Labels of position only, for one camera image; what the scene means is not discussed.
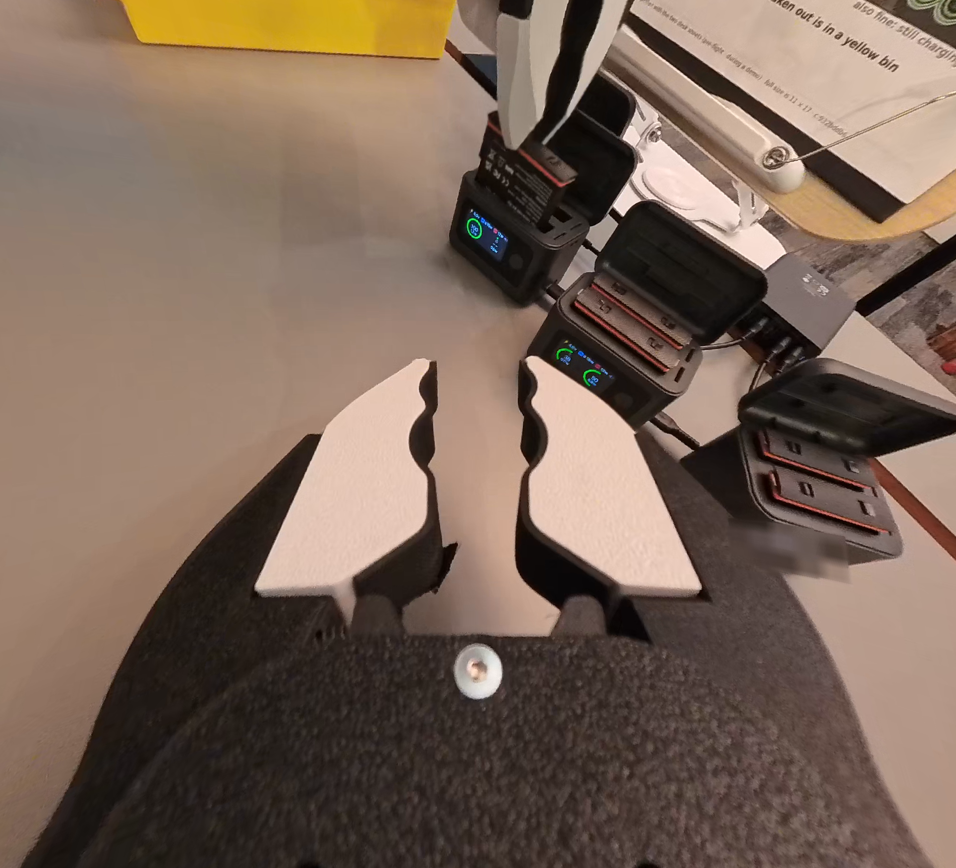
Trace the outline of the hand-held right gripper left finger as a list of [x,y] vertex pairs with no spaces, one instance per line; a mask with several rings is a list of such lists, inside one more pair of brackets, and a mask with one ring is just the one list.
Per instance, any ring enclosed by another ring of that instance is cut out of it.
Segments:
[[257,596],[329,598],[351,625],[362,599],[401,611],[442,585],[456,548],[443,540],[429,466],[437,409],[437,362],[416,359],[330,420],[257,576]]

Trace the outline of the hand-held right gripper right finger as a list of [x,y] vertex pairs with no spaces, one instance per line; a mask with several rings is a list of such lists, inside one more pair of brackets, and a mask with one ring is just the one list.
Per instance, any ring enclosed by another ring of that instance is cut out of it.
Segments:
[[636,432],[540,357],[519,364],[523,417],[515,564],[562,609],[596,602],[615,619],[628,600],[703,602],[703,583]]

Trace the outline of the orange-tabbed black battery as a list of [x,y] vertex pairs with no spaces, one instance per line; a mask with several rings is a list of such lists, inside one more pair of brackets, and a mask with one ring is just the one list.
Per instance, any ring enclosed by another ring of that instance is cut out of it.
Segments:
[[476,182],[522,220],[545,229],[577,178],[576,169],[532,138],[509,148],[498,112],[488,114]]
[[632,317],[659,334],[673,347],[684,348],[693,340],[691,332],[684,325],[681,325],[673,315],[665,312],[663,308],[638,294],[610,274],[596,273],[592,285],[604,294],[608,300],[615,302]]
[[755,486],[760,508],[774,522],[805,527],[839,525],[875,536],[895,532],[891,511],[875,485],[848,487],[795,470],[772,468],[758,472]]
[[760,456],[775,465],[858,492],[877,486],[870,461],[862,457],[769,429],[755,431],[754,440]]
[[587,290],[578,294],[573,307],[608,339],[625,347],[660,372],[667,372],[682,360],[678,349],[596,291]]

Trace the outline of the black battery charger case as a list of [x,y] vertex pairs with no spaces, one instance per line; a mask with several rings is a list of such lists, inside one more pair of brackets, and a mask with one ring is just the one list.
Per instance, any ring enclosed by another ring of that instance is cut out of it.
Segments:
[[822,575],[829,567],[898,558],[898,526],[893,519],[894,533],[875,536],[839,525],[772,521],[760,508],[756,477],[759,471],[785,467],[760,456],[754,440],[760,429],[862,457],[873,468],[875,458],[953,436],[955,410],[938,397],[840,361],[815,358],[747,393],[738,404],[736,427],[681,460],[727,512],[745,551],[783,572]]
[[[667,372],[608,339],[573,303],[606,273],[670,313],[693,335]],[[764,271],[732,248],[654,201],[633,205],[596,257],[595,268],[556,298],[532,339],[537,357],[591,391],[632,428],[653,420],[688,389],[703,348],[758,305],[768,291]]]
[[635,97],[610,77],[599,73],[592,80],[579,108],[546,144],[578,178],[545,229],[522,220],[477,184],[479,152],[477,167],[462,178],[451,247],[510,300],[521,306],[536,301],[563,277],[635,169],[637,154],[623,134],[636,110]]

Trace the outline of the dark blue flat pad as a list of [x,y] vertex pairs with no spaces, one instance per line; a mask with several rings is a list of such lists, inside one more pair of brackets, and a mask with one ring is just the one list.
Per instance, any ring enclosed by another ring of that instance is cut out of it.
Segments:
[[493,100],[497,99],[497,62],[493,54],[469,53],[447,39],[448,56]]

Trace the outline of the white clamp bar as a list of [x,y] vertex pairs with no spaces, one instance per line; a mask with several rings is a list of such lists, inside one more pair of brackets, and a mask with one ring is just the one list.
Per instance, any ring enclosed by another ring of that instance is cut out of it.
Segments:
[[616,32],[605,66],[751,189],[789,194],[803,184],[806,170],[790,145],[697,85],[628,28]]

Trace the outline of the white round board stand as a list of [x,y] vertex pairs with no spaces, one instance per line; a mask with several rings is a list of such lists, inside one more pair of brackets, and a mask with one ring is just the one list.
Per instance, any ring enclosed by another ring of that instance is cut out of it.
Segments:
[[733,237],[759,225],[769,210],[759,195],[737,180],[733,197],[721,192],[663,142],[658,123],[629,125],[624,141],[637,154],[626,187],[639,200],[658,202],[717,237]]

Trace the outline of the black charging hub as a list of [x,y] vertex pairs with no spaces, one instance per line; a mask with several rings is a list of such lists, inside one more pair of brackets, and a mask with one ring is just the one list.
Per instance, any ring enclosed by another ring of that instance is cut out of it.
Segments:
[[744,336],[765,356],[784,340],[786,345],[771,362],[777,369],[820,356],[851,318],[854,300],[794,253],[774,261],[765,277],[767,294],[731,334]]

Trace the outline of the wooden sign board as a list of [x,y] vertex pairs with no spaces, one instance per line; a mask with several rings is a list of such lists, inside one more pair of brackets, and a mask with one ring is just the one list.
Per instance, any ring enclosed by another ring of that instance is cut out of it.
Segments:
[[[636,34],[631,24],[632,6],[625,17],[624,27]],[[652,46],[649,47],[682,71]],[[885,220],[878,221],[868,217],[826,180],[805,170],[805,180],[794,193],[752,191],[798,228],[821,237],[843,240],[895,238],[931,228],[954,216],[954,172],[912,203],[902,206]]]

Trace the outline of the black pole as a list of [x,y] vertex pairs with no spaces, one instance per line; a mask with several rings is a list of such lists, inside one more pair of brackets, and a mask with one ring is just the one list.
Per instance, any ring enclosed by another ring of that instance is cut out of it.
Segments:
[[861,297],[855,304],[855,312],[868,317],[935,276],[954,261],[955,237],[953,236],[939,243],[931,252],[922,255]]

